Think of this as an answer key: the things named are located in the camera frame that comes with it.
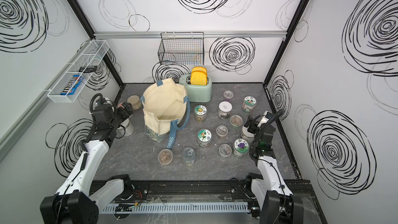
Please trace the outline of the white lid glass jar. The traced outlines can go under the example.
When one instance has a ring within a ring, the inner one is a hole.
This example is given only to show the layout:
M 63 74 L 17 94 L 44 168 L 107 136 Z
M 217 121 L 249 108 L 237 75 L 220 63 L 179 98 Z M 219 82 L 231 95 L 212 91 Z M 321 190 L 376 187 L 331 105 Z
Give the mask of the white lid glass jar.
M 255 139 L 255 135 L 248 131 L 248 128 L 243 126 L 241 130 L 241 138 L 251 144 L 252 141 Z

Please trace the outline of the brown seed clear jar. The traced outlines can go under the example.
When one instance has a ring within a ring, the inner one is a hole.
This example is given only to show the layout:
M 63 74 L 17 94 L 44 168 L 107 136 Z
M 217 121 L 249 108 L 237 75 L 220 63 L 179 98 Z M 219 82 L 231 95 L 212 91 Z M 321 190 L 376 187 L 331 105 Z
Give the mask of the brown seed clear jar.
M 240 115 L 232 115 L 230 117 L 230 125 L 233 128 L 240 128 L 243 125 L 243 118 Z

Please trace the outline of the green label lid jar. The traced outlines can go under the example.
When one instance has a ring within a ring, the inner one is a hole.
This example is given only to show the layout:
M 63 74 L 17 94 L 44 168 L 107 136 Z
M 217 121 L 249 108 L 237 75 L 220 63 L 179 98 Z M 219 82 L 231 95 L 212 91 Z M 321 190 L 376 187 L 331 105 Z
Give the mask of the green label lid jar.
M 257 104 L 257 100 L 252 96 L 246 96 L 243 101 L 242 110 L 251 113 Z

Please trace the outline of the clear lid seed jar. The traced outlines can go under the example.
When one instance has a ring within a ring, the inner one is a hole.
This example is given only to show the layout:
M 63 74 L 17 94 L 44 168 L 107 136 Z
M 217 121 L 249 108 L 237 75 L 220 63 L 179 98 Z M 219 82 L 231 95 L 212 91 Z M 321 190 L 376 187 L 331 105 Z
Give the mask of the clear lid seed jar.
M 219 125 L 216 128 L 216 135 L 221 140 L 224 140 L 227 138 L 228 132 L 229 132 L 228 128 L 225 125 Z

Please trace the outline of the small clear lid jar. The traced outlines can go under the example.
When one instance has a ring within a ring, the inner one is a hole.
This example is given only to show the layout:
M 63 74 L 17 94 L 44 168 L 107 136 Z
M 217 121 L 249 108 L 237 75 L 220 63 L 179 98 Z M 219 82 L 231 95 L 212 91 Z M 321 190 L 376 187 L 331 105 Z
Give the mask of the small clear lid jar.
M 228 158 L 232 154 L 232 148 L 228 144 L 222 144 L 219 147 L 219 154 L 222 158 Z

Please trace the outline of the purple label clear jar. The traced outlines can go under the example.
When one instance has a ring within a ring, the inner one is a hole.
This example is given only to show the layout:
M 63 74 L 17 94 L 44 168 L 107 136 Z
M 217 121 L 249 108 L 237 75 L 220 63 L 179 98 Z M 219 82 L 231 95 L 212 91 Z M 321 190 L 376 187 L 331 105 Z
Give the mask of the purple label clear jar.
M 224 100 L 227 102 L 231 102 L 234 97 L 234 93 L 230 90 L 227 90 L 223 93 Z

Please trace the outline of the beige canvas tote bag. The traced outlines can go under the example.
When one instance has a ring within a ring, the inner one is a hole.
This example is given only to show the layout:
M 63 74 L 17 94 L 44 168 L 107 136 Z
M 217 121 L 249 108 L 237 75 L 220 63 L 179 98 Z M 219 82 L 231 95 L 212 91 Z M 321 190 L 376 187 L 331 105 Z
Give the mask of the beige canvas tote bag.
M 190 116 L 190 99 L 185 86 L 171 78 L 149 86 L 141 96 L 145 133 L 160 143 L 169 137 L 166 148 L 172 149 L 176 133 L 185 128 Z

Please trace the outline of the green yellow lid jar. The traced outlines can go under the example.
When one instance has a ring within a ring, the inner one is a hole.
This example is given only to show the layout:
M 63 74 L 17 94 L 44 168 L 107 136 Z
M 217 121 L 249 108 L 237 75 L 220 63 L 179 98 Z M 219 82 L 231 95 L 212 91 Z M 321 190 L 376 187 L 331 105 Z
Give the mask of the green yellow lid jar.
M 206 148 L 211 144 L 212 134 L 209 129 L 202 129 L 197 134 L 198 145 L 200 147 Z

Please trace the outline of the sunflower label lid jar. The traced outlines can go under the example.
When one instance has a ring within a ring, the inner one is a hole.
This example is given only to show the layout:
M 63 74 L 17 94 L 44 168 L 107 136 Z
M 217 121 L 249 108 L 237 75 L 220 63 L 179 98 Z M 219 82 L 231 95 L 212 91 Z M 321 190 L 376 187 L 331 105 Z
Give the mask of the sunflower label lid jar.
M 197 105 L 194 109 L 194 116 L 197 122 L 204 122 L 207 117 L 207 108 L 204 105 Z

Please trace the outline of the wide brown seed jar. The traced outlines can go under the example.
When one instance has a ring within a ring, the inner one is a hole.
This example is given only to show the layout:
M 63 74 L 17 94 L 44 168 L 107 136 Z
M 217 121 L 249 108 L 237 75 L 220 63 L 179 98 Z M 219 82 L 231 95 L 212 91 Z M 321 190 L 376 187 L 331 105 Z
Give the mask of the wide brown seed jar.
M 158 161 L 161 165 L 165 166 L 172 162 L 174 157 L 173 152 L 170 149 L 163 149 L 158 154 Z

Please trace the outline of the silver top can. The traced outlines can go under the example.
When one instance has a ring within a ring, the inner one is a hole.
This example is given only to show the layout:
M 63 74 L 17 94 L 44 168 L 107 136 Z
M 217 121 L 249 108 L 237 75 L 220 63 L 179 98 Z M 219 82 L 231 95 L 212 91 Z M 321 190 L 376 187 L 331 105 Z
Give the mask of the silver top can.
M 186 147 L 182 151 L 181 157 L 186 166 L 192 167 L 195 164 L 196 159 L 197 159 L 196 150 L 193 147 Z

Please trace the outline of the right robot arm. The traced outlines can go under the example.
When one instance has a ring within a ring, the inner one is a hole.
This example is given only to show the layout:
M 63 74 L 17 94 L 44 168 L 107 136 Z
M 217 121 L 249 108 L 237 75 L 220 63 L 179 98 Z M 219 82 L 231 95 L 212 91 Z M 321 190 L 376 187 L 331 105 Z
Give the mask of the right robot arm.
M 272 149 L 275 128 L 272 123 L 284 111 L 273 114 L 268 111 L 256 117 L 249 117 L 244 127 L 254 135 L 249 145 L 250 158 L 255 162 L 261 178 L 250 181 L 250 191 L 260 206 L 261 224 L 302 224 L 304 206 L 301 198 L 289 189 L 278 169 Z

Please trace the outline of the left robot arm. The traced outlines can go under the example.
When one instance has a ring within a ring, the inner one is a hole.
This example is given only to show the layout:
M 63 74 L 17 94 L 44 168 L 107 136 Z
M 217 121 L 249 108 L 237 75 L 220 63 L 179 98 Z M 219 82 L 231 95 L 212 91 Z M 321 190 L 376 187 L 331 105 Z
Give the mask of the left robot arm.
M 95 224 L 100 213 L 116 197 L 131 190 L 132 183 L 126 174 L 111 177 L 93 194 L 90 188 L 96 171 L 117 135 L 121 124 L 133 115 L 130 103 L 121 106 L 99 102 L 90 106 L 93 125 L 85 141 L 80 143 L 83 152 L 73 170 L 50 197 L 40 204 L 46 224 Z

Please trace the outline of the beige lid jar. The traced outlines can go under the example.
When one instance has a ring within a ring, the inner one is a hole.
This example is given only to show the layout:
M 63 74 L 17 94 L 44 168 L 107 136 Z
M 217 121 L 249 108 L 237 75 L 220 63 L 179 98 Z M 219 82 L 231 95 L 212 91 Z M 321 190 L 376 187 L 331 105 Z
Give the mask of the beige lid jar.
M 132 105 L 132 108 L 136 111 L 142 107 L 141 97 L 138 95 L 132 95 L 127 99 L 127 102 Z

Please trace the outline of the blue candy packet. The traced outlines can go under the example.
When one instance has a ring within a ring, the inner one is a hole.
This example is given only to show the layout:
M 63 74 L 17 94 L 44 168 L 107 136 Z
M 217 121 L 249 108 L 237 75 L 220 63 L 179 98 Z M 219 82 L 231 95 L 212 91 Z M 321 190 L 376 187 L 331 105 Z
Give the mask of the blue candy packet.
M 83 83 L 84 78 L 80 75 L 73 75 L 71 80 L 67 83 L 64 90 L 60 93 L 62 96 L 74 95 L 77 88 Z

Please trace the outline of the black small box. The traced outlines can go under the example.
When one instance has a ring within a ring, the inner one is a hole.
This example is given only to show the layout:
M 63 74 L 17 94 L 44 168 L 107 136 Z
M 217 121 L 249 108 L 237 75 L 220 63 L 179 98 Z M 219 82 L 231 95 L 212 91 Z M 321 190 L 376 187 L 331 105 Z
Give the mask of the black small box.
M 94 73 L 94 72 L 96 72 L 97 68 L 98 68 L 97 65 L 89 65 L 89 66 L 86 66 L 86 67 L 82 66 L 79 69 L 79 72 L 80 73 Z

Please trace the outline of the mint green toaster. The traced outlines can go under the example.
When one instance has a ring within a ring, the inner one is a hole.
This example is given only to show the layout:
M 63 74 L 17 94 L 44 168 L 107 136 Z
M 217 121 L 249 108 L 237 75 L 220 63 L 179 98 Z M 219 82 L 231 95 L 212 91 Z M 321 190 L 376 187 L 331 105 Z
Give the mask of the mint green toaster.
M 196 103 L 207 103 L 212 96 L 212 79 L 207 78 L 207 85 L 192 85 L 190 84 L 191 75 L 182 75 L 179 79 L 179 84 L 185 86 L 189 100 Z

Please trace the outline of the front yellow bread slice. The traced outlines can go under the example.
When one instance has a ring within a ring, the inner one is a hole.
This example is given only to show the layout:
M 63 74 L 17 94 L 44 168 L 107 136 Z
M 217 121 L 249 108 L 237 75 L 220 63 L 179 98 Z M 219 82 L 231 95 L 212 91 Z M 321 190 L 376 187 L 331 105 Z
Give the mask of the front yellow bread slice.
M 207 73 L 205 73 L 204 71 L 193 71 L 191 73 L 190 82 L 192 85 L 206 86 L 208 84 Z

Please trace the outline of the yellow bread slice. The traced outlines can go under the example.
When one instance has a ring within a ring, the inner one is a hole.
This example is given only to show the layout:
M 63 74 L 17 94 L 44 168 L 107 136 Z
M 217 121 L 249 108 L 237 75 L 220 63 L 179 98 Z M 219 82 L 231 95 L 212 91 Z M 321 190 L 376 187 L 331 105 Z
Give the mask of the yellow bread slice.
M 190 82 L 192 85 L 206 86 L 208 84 L 207 73 L 205 73 L 204 71 L 193 71 L 191 73 Z
M 203 72 L 203 73 L 207 73 L 207 69 L 204 68 L 204 67 L 200 67 L 200 66 L 194 67 L 192 69 L 192 72 L 194 72 L 194 71 L 200 71 L 200 72 Z

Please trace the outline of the rear yellow bread slice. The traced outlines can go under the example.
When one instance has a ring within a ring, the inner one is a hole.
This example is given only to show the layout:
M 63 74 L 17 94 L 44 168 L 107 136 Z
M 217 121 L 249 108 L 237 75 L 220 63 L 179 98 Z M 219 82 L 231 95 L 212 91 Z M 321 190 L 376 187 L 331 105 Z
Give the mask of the rear yellow bread slice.
M 203 73 L 207 73 L 207 69 L 204 68 L 204 67 L 200 67 L 200 66 L 194 67 L 192 69 L 192 72 L 194 72 L 194 71 L 200 71 L 200 72 L 203 72 Z

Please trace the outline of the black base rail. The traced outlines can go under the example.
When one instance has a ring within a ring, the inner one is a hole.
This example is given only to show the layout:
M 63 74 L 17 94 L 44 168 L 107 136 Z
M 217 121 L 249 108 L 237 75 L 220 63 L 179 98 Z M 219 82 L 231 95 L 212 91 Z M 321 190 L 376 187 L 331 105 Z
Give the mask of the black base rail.
M 138 199 L 147 200 L 154 196 L 174 195 L 220 195 L 222 197 L 252 200 L 255 195 L 249 189 L 249 182 L 244 179 L 229 180 L 133 180 L 134 191 Z

